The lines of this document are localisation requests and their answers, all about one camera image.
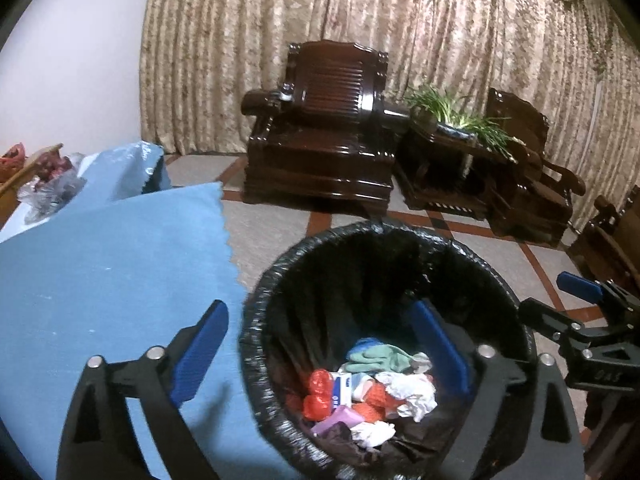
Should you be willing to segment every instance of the trash can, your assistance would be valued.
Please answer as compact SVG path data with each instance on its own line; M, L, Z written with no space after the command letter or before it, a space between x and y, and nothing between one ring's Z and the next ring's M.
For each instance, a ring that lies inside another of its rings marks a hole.
M518 321L514 293L455 240L391 219L302 240L263 274L248 298L239 345L260 432L309 478L428 478L455 440L470 402L446 393L422 423L399 420L396 436L375 453L314 436L290 402L305 395L313 370L337 370L359 338L419 350L403 312L407 298L430 300L472 348L488 344L504 357L536 361L533 334ZM522 453L531 389L510 390L475 478L490 478Z

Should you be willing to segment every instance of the metal screw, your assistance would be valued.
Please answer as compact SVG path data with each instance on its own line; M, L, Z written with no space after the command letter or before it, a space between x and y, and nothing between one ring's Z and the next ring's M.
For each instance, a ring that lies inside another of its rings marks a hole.
M101 364L102 364L102 357L100 357L99 355L94 355L93 357L89 358L89 360L86 362L86 365L89 368L97 368Z
M487 359L491 359L495 356L495 348L489 345L480 345L478 347L478 353Z
M164 348L162 348L161 346L152 346L149 350L146 351L146 356L149 359L153 359L154 361L161 358L163 355Z
M538 359L540 359L540 362L545 366L553 366L556 364L556 360L551 354L540 354Z

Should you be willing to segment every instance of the wicker basket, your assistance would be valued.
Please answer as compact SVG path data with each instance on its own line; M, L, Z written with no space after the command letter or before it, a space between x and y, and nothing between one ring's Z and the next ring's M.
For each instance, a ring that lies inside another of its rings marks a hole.
M26 156L24 146L16 144L3 156L0 156L0 184L3 184L24 167Z

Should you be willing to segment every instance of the curtain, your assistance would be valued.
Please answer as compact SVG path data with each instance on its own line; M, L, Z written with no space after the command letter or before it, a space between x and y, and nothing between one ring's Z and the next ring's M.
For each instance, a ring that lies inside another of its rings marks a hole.
M546 156L586 182L578 228L640 176L640 54L606 0L148 0L143 139L243 152L244 93L276 87L290 42L321 38L388 52L392 100L431 82L476 113L491 86L530 101L550 120Z

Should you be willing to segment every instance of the green plant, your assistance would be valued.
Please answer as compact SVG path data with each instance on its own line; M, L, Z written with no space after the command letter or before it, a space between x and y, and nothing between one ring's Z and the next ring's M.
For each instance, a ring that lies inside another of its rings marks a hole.
M511 137L502 130L493 118L472 116L457 111L456 103L458 100L448 95L447 92L440 94L430 84L423 84L418 89L409 89L409 94L404 100L411 107L430 111L438 122L476 134L480 144L489 150L501 153L513 162L515 159L507 149L507 142L512 140L524 144L520 139Z

